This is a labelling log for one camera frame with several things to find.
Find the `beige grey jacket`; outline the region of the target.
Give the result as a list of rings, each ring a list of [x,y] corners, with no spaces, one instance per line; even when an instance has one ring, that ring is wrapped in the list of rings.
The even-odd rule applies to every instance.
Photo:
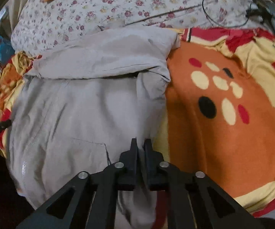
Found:
[[[101,31],[44,54],[12,109],[9,168],[38,208],[80,171],[118,160],[132,139],[153,139],[178,34],[158,27]]]

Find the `blue plastic bag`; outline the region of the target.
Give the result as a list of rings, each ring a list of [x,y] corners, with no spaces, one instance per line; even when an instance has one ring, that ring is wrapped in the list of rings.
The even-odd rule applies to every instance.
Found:
[[[15,54],[11,42],[0,35],[0,64],[5,65]]]

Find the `orange red yellow blanket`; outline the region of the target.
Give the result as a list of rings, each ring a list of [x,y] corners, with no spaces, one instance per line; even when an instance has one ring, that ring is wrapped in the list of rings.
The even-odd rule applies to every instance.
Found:
[[[159,129],[146,139],[181,171],[205,173],[253,217],[267,214],[275,209],[275,36],[262,28],[170,30],[180,46],[167,57],[171,80]],[[90,35],[35,56],[13,55],[0,74],[0,122],[12,121],[36,60]],[[9,168],[11,126],[0,148],[11,184],[25,197]],[[141,160],[144,142],[137,142]]]

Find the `floral white quilt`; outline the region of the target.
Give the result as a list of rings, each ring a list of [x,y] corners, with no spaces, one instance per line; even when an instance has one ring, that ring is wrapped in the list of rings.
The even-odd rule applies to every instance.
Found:
[[[28,0],[12,31],[15,51],[37,55],[97,31],[124,26],[258,27],[252,0]]]

